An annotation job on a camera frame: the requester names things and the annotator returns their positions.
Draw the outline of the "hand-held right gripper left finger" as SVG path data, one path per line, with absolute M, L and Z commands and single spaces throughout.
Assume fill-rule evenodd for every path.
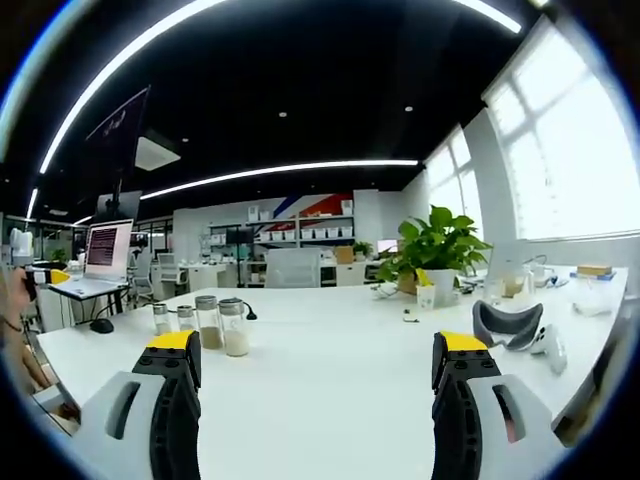
M 154 337 L 129 372 L 82 407 L 79 455 L 91 479 L 199 479 L 201 342 L 186 330 Z

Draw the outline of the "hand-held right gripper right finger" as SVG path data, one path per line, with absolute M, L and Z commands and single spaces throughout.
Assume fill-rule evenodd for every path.
M 556 464 L 551 412 L 472 335 L 434 335 L 434 479 L 541 479 Z

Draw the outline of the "person's left hand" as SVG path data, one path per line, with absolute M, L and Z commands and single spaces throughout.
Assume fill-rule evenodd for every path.
M 23 268 L 10 269 L 3 273 L 1 315 L 14 326 L 20 324 L 21 314 L 30 303 L 25 279 L 26 272 Z

